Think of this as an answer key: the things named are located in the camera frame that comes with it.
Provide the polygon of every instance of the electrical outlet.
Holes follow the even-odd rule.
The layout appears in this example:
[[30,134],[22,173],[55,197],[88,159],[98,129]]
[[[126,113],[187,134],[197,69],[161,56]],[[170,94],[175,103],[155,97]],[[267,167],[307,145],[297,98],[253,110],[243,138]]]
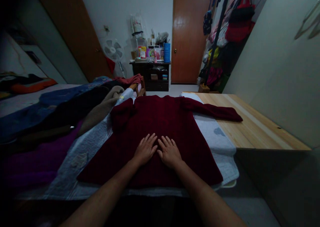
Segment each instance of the electrical outlet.
[[104,30],[105,30],[105,31],[110,32],[110,29],[109,29],[109,26],[108,26],[108,25],[104,25],[103,27],[104,27]]

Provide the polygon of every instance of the clothes hanger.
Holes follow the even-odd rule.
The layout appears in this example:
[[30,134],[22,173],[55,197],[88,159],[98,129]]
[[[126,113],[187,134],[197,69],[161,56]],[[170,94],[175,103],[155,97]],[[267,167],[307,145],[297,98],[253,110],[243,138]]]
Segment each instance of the clothes hanger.
[[308,36],[308,39],[312,39],[312,38],[316,37],[320,33],[320,28],[318,28],[319,24],[320,24],[320,14],[318,15],[318,23],[313,28],[312,32]]
[[304,24],[307,22],[307,20],[314,14],[314,13],[317,13],[319,10],[320,10],[320,0],[317,1],[317,3],[308,11],[308,13],[306,14],[306,16],[304,17],[303,21],[302,21],[302,25],[300,27],[300,29],[298,30],[296,36],[294,37],[294,39],[298,39],[300,38],[306,31],[308,31],[311,26],[313,26],[314,24],[317,23],[316,25],[316,29],[317,29],[317,26],[319,25],[319,18],[320,18],[320,13],[318,14],[318,16],[314,19],[314,21],[311,23],[311,25],[306,28],[305,30],[303,30],[303,27],[304,27]]

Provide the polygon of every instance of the hand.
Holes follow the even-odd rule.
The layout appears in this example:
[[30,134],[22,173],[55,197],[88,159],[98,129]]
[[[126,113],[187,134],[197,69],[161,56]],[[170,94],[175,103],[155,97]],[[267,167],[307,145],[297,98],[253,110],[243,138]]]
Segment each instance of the hand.
[[157,139],[157,136],[155,135],[155,133],[153,133],[151,136],[148,134],[140,141],[140,144],[138,145],[133,156],[133,159],[137,161],[139,166],[146,164],[151,159],[154,152],[156,152],[158,146],[155,145],[152,147],[154,141]]
[[157,150],[162,162],[169,168],[174,168],[176,164],[182,161],[179,149],[173,139],[168,136],[161,136],[162,141],[158,139],[159,145],[162,149]]

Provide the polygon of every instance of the wooden door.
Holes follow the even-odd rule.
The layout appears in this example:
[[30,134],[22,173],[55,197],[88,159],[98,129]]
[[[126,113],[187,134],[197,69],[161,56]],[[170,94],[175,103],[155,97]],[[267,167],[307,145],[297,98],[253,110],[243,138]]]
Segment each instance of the wooden door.
[[209,1],[174,0],[171,83],[197,82],[206,42],[203,16]]
[[99,76],[113,78],[83,1],[40,1],[88,81]]

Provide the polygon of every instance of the electric fan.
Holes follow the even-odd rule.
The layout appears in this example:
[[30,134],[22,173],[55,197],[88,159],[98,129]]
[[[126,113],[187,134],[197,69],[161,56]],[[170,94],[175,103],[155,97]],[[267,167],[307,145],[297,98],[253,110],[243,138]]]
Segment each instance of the electric fan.
[[123,65],[121,63],[121,59],[124,56],[124,49],[119,44],[117,39],[114,39],[114,40],[108,39],[104,43],[103,52],[113,62],[115,62],[116,64],[118,63],[119,68],[120,68],[120,70],[122,72],[122,75],[125,78],[126,77],[125,70],[124,70]]

